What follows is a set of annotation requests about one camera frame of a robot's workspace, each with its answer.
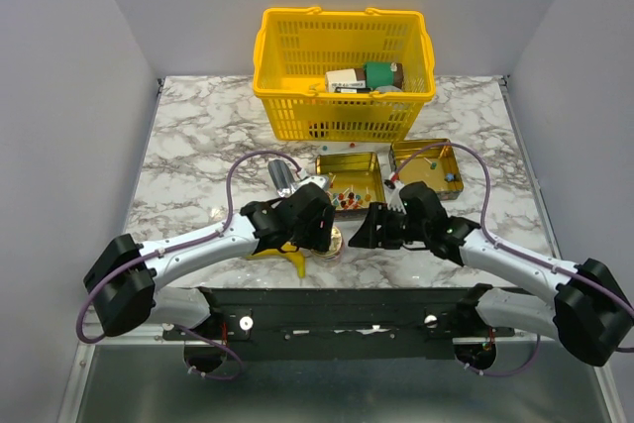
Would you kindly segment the clear plastic jar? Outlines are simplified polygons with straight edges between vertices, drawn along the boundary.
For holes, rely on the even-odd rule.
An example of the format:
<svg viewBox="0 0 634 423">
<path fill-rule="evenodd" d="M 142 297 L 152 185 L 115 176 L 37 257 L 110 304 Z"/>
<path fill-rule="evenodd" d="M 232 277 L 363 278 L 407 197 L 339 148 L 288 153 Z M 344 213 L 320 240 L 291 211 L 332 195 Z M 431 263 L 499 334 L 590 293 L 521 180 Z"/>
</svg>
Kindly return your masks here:
<svg viewBox="0 0 634 423">
<path fill-rule="evenodd" d="M 342 246 L 331 246 L 325 252 L 319 252 L 316 250 L 312 250 L 311 254 L 318 260 L 321 261 L 336 261 L 342 252 Z"/>
</svg>

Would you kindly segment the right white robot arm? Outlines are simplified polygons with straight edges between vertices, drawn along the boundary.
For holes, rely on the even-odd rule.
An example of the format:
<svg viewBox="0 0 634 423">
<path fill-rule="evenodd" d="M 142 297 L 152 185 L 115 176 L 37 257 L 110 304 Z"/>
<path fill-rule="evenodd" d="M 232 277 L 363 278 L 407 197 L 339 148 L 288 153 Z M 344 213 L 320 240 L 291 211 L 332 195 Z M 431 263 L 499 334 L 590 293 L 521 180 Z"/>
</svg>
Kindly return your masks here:
<svg viewBox="0 0 634 423">
<path fill-rule="evenodd" d="M 456 323 L 475 336 L 488 327 L 526 330 L 558 340 L 579 361 L 604 366 L 633 327 L 633 307 L 608 266 L 547 258 L 501 240 L 484 226 L 449 215 L 423 182 L 392 193 L 395 204 L 374 202 L 352 248 L 398 250 L 422 243 L 435 257 L 494 274 L 521 288 L 486 288 L 460 306 Z"/>
</svg>

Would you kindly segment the candy tin box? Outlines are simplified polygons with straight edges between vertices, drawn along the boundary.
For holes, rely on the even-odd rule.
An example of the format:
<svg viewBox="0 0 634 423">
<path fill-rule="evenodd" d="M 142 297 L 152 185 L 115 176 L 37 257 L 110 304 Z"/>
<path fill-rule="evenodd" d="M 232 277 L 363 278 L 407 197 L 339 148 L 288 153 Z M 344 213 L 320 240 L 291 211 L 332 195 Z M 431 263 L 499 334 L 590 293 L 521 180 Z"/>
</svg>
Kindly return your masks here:
<svg viewBox="0 0 634 423">
<path fill-rule="evenodd" d="M 327 176 L 327 194 L 337 220 L 364 219 L 370 205 L 384 202 L 378 156 L 374 152 L 322 155 L 315 160 L 316 173 Z"/>
</svg>

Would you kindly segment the gold tin lid half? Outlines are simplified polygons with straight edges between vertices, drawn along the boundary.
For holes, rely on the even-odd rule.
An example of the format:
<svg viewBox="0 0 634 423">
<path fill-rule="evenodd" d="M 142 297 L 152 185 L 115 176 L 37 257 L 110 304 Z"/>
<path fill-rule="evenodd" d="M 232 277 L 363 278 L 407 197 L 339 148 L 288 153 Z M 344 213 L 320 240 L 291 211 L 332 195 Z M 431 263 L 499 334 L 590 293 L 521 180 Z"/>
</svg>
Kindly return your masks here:
<svg viewBox="0 0 634 423">
<path fill-rule="evenodd" d="M 388 155 L 391 170 L 396 171 L 414 153 L 427 148 L 399 173 L 401 181 L 404 184 L 423 181 L 436 192 L 440 200 L 456 200 L 463 192 L 464 184 L 454 150 L 451 146 L 440 146 L 440 143 L 448 141 L 427 139 L 393 143 Z M 446 180 L 448 173 L 455 176 L 451 182 Z"/>
</svg>

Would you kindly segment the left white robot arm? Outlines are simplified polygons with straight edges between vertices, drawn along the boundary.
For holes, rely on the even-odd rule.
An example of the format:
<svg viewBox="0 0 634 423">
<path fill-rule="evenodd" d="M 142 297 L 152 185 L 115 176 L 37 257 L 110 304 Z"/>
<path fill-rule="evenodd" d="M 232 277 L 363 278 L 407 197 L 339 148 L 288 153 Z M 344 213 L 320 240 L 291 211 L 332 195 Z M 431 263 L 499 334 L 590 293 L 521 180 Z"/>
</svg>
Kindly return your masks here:
<svg viewBox="0 0 634 423">
<path fill-rule="evenodd" d="M 325 252 L 335 208 L 315 183 L 291 196 L 252 201 L 226 220 L 157 242 L 138 244 L 131 235 L 113 239 L 83 279 L 105 337 L 118 337 L 146 323 L 187 328 L 199 339 L 220 324 L 202 291 L 171 283 L 212 264 L 297 248 Z"/>
</svg>

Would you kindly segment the gold jar lid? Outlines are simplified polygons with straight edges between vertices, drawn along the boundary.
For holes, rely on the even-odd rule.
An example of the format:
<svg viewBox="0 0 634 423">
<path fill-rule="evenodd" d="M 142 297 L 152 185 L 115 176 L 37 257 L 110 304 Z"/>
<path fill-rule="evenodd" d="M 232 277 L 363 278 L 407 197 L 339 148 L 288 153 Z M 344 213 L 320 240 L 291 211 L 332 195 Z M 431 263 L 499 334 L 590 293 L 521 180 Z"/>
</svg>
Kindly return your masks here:
<svg viewBox="0 0 634 423">
<path fill-rule="evenodd" d="M 334 226 L 331 230 L 329 247 L 338 245 L 341 245 L 343 247 L 343 236 L 341 231 L 336 226 Z"/>
</svg>

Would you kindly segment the shiny metal scoop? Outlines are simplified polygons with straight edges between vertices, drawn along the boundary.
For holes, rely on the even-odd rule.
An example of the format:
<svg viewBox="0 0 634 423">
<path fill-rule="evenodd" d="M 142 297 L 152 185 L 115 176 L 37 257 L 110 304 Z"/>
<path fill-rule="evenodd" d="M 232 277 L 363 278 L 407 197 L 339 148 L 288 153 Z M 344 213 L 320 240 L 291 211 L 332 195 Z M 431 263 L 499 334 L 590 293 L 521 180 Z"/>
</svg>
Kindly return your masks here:
<svg viewBox="0 0 634 423">
<path fill-rule="evenodd" d="M 277 194 L 281 198 L 290 197 L 298 188 L 298 181 L 290 167 L 282 159 L 272 159 L 267 170 Z"/>
</svg>

